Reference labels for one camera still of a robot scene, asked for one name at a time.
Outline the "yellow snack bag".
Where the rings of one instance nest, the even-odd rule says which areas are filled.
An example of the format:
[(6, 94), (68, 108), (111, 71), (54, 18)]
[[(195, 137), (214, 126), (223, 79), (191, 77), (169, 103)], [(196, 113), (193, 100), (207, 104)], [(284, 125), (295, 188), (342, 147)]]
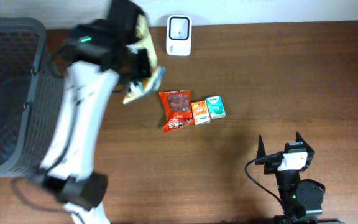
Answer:
[(138, 15), (135, 24), (135, 37), (139, 40), (127, 47), (131, 53), (145, 57), (140, 59), (140, 62), (145, 62), (146, 68), (144, 70), (150, 72), (150, 74), (146, 74), (144, 78), (133, 78), (129, 82), (129, 91), (123, 99), (124, 105), (144, 98), (153, 91), (157, 91), (166, 72), (165, 67), (157, 65), (158, 59), (149, 31), (149, 23), (147, 17), (142, 14)]

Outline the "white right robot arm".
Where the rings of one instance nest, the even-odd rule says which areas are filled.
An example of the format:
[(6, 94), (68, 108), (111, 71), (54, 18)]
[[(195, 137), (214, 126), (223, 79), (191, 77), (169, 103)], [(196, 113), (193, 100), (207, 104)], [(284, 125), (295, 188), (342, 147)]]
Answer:
[(300, 173), (309, 168), (314, 149), (295, 134), (295, 141), (285, 144), (284, 150), (268, 155), (262, 136), (259, 136), (255, 165), (264, 167), (265, 175), (274, 175), (283, 215), (274, 216), (275, 223), (341, 223), (338, 219), (319, 219), (326, 187), (315, 180), (301, 179)]

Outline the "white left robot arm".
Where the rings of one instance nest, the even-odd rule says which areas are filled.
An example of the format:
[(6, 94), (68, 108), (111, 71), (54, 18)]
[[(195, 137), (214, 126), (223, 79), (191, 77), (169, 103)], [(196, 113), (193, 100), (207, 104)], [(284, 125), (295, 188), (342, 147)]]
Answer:
[(108, 101), (124, 103), (157, 91), (158, 64), (145, 12), (113, 1), (108, 15), (74, 27), (59, 51), (65, 62), (63, 101), (52, 143), (29, 180), (53, 194), (75, 223), (107, 223), (108, 178), (94, 171), (94, 152)]

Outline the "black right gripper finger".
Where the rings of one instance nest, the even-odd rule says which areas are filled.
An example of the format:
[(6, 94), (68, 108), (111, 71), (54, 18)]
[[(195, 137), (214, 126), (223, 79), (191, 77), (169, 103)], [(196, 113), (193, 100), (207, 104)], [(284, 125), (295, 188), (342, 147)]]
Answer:
[(264, 142), (263, 142), (263, 139), (262, 139), (262, 136), (259, 135), (259, 138), (258, 138), (258, 147), (257, 147), (257, 159), (261, 159), (263, 157), (266, 156), (266, 151), (265, 151), (265, 147), (264, 147)]
[(295, 134), (295, 140), (299, 145), (303, 146), (304, 148), (310, 147), (309, 144), (303, 139), (303, 137), (298, 131)]

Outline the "grey plastic mesh basket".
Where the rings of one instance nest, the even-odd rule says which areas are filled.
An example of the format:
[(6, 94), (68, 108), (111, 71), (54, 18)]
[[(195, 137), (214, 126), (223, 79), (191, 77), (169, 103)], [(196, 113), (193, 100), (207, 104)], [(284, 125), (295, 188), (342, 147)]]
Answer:
[(33, 18), (0, 18), (0, 177), (39, 167), (55, 132), (64, 80)]

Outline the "red snack bag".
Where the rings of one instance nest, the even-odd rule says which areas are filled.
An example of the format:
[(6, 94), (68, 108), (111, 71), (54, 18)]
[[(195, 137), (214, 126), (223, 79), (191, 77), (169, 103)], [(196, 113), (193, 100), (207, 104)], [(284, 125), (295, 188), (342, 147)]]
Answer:
[(165, 133), (194, 123), (191, 109), (191, 90), (160, 91), (160, 99), (166, 115)]

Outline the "teal tissue pack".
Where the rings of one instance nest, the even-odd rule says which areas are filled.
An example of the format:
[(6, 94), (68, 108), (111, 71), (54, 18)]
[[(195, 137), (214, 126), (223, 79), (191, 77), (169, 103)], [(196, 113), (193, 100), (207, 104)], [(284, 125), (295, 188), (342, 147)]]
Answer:
[(226, 116), (226, 111), (220, 96), (208, 97), (206, 98), (206, 102), (211, 119), (218, 119)]

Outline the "orange tissue pack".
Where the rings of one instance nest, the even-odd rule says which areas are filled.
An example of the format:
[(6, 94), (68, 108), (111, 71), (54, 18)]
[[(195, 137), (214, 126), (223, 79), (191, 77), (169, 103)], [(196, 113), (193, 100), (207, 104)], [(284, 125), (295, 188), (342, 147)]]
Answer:
[(192, 102), (191, 109), (195, 125), (205, 124), (211, 121), (206, 100)]

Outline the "white barcode scanner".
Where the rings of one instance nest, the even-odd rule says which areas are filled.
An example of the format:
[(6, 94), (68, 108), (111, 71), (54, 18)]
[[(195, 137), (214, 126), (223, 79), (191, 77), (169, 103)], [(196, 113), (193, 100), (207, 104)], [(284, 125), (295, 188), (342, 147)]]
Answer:
[(189, 56), (192, 42), (192, 19), (172, 15), (167, 19), (166, 52), (172, 56)]

